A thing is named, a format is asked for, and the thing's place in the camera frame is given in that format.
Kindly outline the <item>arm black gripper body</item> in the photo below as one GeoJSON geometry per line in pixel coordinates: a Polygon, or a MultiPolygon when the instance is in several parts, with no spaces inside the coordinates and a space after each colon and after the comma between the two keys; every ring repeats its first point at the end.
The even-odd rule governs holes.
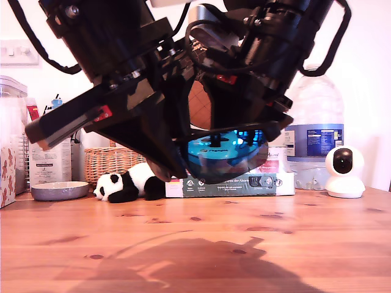
{"type": "MultiPolygon", "coordinates": [[[[93,83],[92,89],[45,114],[27,128],[27,136],[42,148],[52,148],[88,124],[157,100],[161,81],[172,76],[196,77],[187,49],[189,37],[174,41],[163,18],[49,18],[93,83]]],[[[192,131],[185,136],[189,149],[192,131]]]]}
{"type": "Polygon", "coordinates": [[[237,76],[249,76],[249,99],[285,95],[313,46],[313,23],[303,16],[253,16],[237,25],[232,30],[231,24],[213,24],[224,36],[235,36],[227,47],[214,49],[213,78],[233,84],[237,76]]]}

